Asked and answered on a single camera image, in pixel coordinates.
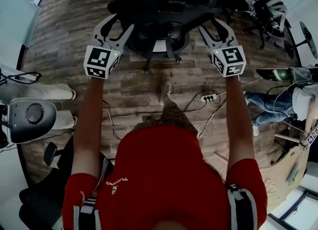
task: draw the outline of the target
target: laminate flooring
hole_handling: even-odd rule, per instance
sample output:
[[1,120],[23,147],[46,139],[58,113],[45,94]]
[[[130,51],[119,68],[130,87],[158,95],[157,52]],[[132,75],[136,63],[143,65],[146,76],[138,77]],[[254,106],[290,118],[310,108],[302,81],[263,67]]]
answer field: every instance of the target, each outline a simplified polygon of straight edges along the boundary
[[[112,0],[43,0],[40,4],[41,13],[37,21],[30,48],[27,50],[22,70],[26,72],[37,71],[43,77],[41,83],[58,84],[67,83],[77,92],[75,100],[53,100],[58,110],[71,110],[78,115],[80,104],[83,100],[88,77],[84,73],[83,60],[87,45],[91,43],[95,25],[110,15],[107,9]],[[277,49],[274,40],[282,45],[282,39],[270,39],[266,42],[265,49],[260,50],[260,39],[257,31],[245,35],[243,29],[252,26],[247,18],[236,12],[233,15],[231,27],[236,33],[238,42],[243,46],[247,65],[244,74],[240,76],[246,91],[266,92],[269,88],[281,85],[281,82],[258,80],[260,76],[256,68],[278,68],[297,66],[297,61],[291,60],[287,54]],[[207,23],[207,28],[212,34],[215,30]],[[115,37],[121,32],[117,22],[113,26],[112,34]],[[120,64],[104,84],[104,100],[111,106],[111,114],[117,135],[124,137],[133,127],[148,118],[158,118],[162,107],[158,104],[160,84],[165,78],[172,83],[171,99],[181,109],[197,93],[200,93],[190,104],[188,110],[198,109],[204,105],[200,97],[204,94],[220,94],[225,91],[225,81],[218,73],[208,58],[208,49],[200,37],[198,29],[190,32],[190,44],[180,55],[182,62],[174,60],[153,59],[149,73],[143,73],[146,61],[128,50],[120,60]],[[226,94],[221,95],[221,102]],[[205,123],[215,106],[208,103],[203,109],[187,113],[188,118],[196,128]],[[259,109],[250,106],[251,116],[259,113]],[[202,152],[205,156],[219,152],[228,155],[228,135],[226,127],[226,107],[223,106],[206,125],[200,136]],[[254,138],[254,147],[257,162],[260,167],[270,165],[276,161],[282,150],[274,144],[274,133],[285,129],[282,124],[267,124],[261,127],[260,135]],[[45,136],[59,135],[67,130],[51,131]],[[26,160],[27,170],[34,183],[39,182],[56,166],[58,157],[48,167],[43,161],[45,147],[49,142],[54,142],[62,149],[71,137],[72,132],[46,140],[40,140],[22,145],[23,155]],[[108,157],[116,155],[119,140],[114,138],[107,106],[103,109],[102,122],[102,152]]]

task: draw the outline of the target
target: shoe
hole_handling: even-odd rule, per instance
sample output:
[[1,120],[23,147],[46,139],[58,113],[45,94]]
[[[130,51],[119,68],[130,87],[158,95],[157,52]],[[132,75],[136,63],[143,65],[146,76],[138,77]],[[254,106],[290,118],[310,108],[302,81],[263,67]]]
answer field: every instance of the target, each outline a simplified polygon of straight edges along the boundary
[[75,90],[71,89],[72,91],[72,97],[71,97],[71,100],[74,100],[76,98],[76,92]]
[[259,135],[258,126],[253,126],[253,135],[257,137]]
[[161,96],[159,100],[159,104],[163,105],[165,97],[169,97],[171,93],[171,83],[169,80],[165,80],[161,85]]
[[[246,92],[247,92],[247,91],[243,91],[244,97],[245,97]],[[249,102],[248,102],[248,100],[246,99],[246,97],[245,97],[245,101],[246,101],[246,104],[248,105]]]
[[78,122],[78,118],[76,116],[73,116],[73,120],[74,120],[74,126],[76,126],[76,124]]

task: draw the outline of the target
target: window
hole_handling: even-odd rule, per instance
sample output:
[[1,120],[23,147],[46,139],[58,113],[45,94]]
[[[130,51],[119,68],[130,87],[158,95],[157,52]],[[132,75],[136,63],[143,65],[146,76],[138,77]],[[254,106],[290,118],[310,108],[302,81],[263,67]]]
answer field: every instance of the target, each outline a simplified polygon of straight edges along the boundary
[[318,223],[318,196],[294,190],[269,217],[287,230],[312,230]]

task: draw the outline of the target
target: power strip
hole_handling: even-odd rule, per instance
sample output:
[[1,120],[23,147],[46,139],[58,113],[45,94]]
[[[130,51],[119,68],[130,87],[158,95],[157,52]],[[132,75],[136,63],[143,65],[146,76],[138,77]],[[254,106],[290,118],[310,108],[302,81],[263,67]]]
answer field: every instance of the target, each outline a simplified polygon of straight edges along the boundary
[[211,94],[211,95],[205,95],[201,97],[202,102],[206,102],[212,99],[216,99],[218,96],[216,94]]

